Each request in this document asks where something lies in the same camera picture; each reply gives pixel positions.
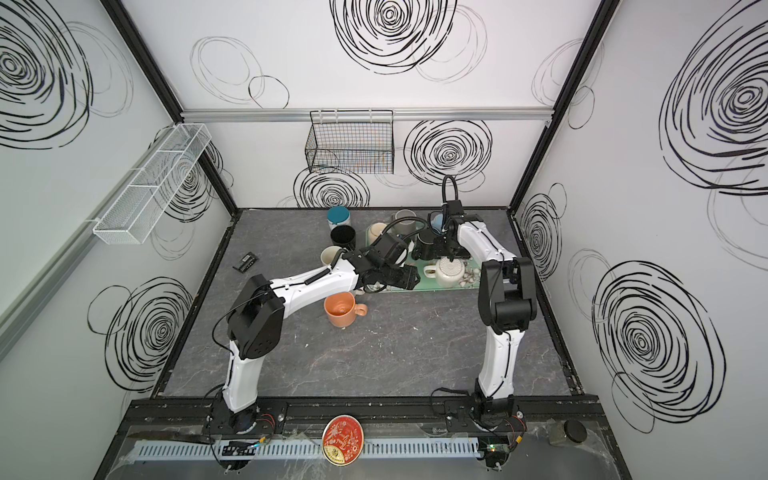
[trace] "black jar lid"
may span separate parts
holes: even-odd
[[[587,429],[578,420],[566,420],[564,430],[565,436],[567,436],[572,442],[582,443],[587,439]]]

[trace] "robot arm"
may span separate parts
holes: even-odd
[[[283,319],[327,296],[376,282],[413,290],[420,280],[416,268],[399,266],[407,250],[405,242],[382,233],[370,247],[339,252],[329,266],[270,281],[263,275],[248,279],[228,321],[230,362],[223,397],[232,413],[256,401],[264,356],[280,341]]]
[[[443,181],[443,225],[445,252],[448,257],[461,256],[465,249],[481,265],[478,311],[485,324],[485,358],[476,389],[488,405],[494,399],[503,406],[514,393],[512,376],[518,347],[536,317],[536,287],[533,263],[505,249],[488,232],[476,215],[465,213],[462,202],[446,200],[447,180]]]

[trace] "small jar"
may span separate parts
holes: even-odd
[[[568,447],[579,445],[587,439],[587,429],[578,420],[556,422],[549,430],[549,445]]]

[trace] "blue mug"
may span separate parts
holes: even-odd
[[[328,228],[333,230],[339,225],[349,225],[349,210],[346,207],[331,207],[328,209]]]

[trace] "white wire basket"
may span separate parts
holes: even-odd
[[[177,124],[96,223],[108,245],[143,243],[210,142],[204,124]]]

